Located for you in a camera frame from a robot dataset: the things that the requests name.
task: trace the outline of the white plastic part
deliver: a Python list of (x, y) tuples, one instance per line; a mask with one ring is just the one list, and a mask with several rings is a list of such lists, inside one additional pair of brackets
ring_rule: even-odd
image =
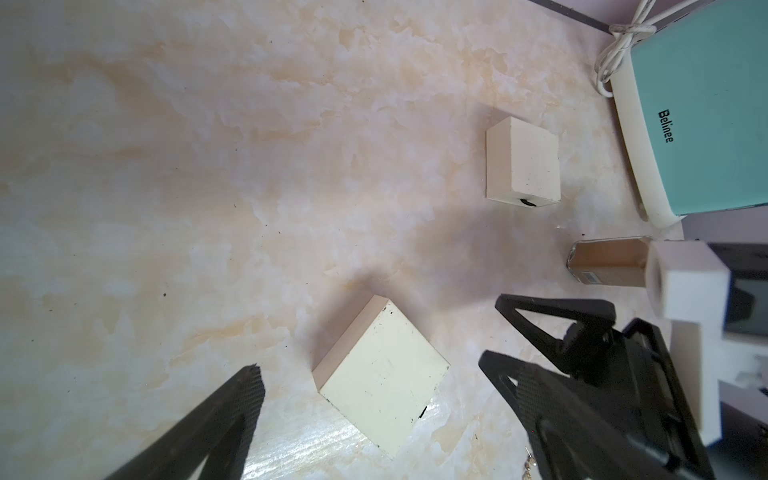
[(611, 77), (611, 87), (621, 123), (621, 133), (624, 136), (632, 172), (648, 220), (658, 228), (674, 225), (684, 216), (677, 216), (672, 211), (667, 191), (661, 181), (661, 173), (656, 165), (656, 156), (650, 145), (650, 136), (645, 125), (640, 92), (637, 90), (632, 56), (629, 52)]
[(721, 435), (717, 380), (730, 270), (704, 242), (653, 241), (646, 291), (672, 322), (670, 356), (705, 445)]
[(658, 316), (722, 330), (730, 270), (706, 243), (651, 242), (645, 287)]
[(508, 117), (485, 133), (485, 196), (520, 207), (560, 201), (558, 137)]
[(395, 304), (375, 295), (313, 377), (318, 391), (394, 458), (448, 368)]

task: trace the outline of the marble countertop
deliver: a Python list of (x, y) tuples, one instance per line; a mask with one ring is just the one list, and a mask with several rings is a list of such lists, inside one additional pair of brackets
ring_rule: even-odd
[[(0, 38), (3, 478), (103, 478), (251, 363), (245, 478), (518, 478), (477, 362), (547, 363), (495, 297), (653, 319), (564, 267), (576, 240), (681, 238), (638, 213), (605, 33), (526, 0), (8, 0)], [(560, 204), (484, 198), (510, 114), (558, 135)], [(311, 375), (372, 293), (452, 364), (393, 460)]]

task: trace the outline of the barcode label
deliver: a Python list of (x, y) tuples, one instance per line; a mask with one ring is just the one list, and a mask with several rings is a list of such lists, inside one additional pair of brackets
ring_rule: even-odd
[(581, 275), (584, 275), (584, 278), (587, 279), (589, 283), (593, 283), (595, 285), (602, 285), (603, 283), (600, 281), (597, 275), (595, 275), (592, 272), (581, 272)]

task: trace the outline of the gray wall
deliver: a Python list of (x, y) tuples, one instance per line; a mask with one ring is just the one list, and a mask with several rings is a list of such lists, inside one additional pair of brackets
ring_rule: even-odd
[[(637, 8), (639, 0), (555, 0), (561, 5), (573, 8), (577, 12), (588, 15), (595, 20), (612, 23), (629, 23)], [(711, 0), (702, 0), (700, 4), (709, 3)], [(672, 5), (676, 5), (680, 0), (657, 0), (650, 16), (663, 12)]]
[(768, 243), (768, 205), (689, 215), (683, 232), (685, 240)]

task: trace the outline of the white cube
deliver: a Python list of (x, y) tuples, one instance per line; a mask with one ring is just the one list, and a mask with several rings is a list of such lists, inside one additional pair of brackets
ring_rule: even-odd
[(722, 332), (730, 270), (706, 243), (651, 242), (645, 290), (658, 316)]
[(448, 368), (395, 304), (375, 295), (312, 374), (320, 394), (394, 458)]
[(485, 196), (521, 207), (560, 201), (558, 137), (517, 118), (485, 132)]

